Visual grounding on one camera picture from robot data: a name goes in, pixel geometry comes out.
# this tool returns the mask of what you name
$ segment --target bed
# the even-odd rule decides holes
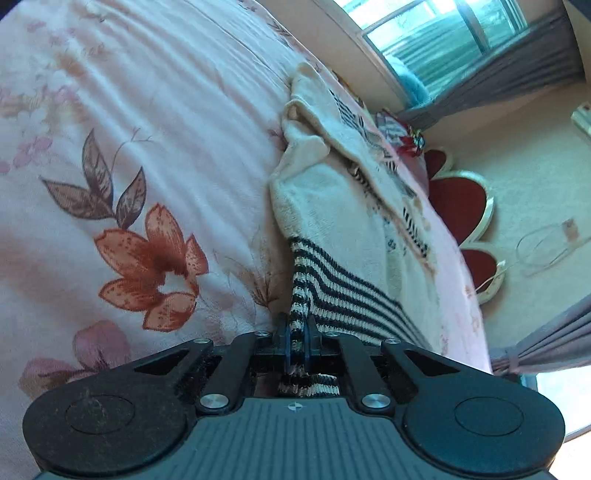
[[[191,338],[273,330],[289,310],[268,181],[296,66],[379,132],[254,0],[22,0],[0,48],[0,477],[28,480],[20,424],[43,392]],[[430,225],[432,350],[489,372],[458,246],[383,145]]]

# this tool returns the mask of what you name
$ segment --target leaf print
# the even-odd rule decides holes
[[[70,215],[84,220],[101,220],[111,218],[113,211],[100,197],[94,193],[58,181],[41,179],[47,191],[57,205]]]
[[[56,54],[56,65],[59,70],[64,70],[71,77],[81,78],[86,75],[84,65],[68,52]]]
[[[117,202],[115,219],[117,225],[127,230],[138,219],[146,201],[146,179],[144,168],[140,168],[134,181],[125,189]]]
[[[105,158],[96,143],[95,129],[90,131],[82,148],[82,169],[84,169],[84,176],[90,191],[101,198],[111,210],[113,207],[113,180]]]
[[[267,25],[269,25],[277,34],[277,36],[279,36],[279,41],[281,43],[283,43],[286,47],[292,49],[291,45],[288,43],[286,38],[293,37],[293,35],[291,35],[291,33],[289,33],[283,25],[281,25],[277,20],[273,20],[272,23],[268,23]]]
[[[283,130],[281,129],[281,127],[268,128],[267,134],[271,138],[271,141],[275,144],[277,150],[281,150],[282,152],[287,150],[287,140],[283,135]]]
[[[252,258],[249,266],[217,254],[216,260],[226,275],[233,275],[246,287],[255,304],[268,309],[272,302],[280,298],[277,285],[282,285],[284,273],[274,268],[276,262],[271,259],[271,249],[260,229],[249,246]]]

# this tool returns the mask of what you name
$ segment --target pink flower print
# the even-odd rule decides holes
[[[53,97],[53,101],[57,105],[62,105],[63,103],[73,103],[80,100],[76,90],[68,86],[61,87],[58,91],[52,92],[51,95]]]
[[[35,33],[40,28],[45,27],[47,24],[45,22],[31,22],[27,24],[27,31],[29,33]]]
[[[34,400],[43,392],[129,362],[129,343],[113,322],[101,320],[80,330],[72,342],[79,365],[53,358],[34,358],[23,371],[18,386]]]
[[[49,43],[51,46],[57,45],[61,47],[68,43],[71,38],[74,38],[74,33],[76,33],[75,28],[59,28],[58,30],[54,30],[49,35]]]
[[[32,142],[22,142],[18,146],[18,153],[12,162],[16,168],[26,167],[29,163],[49,150],[53,140],[49,137],[36,137]]]

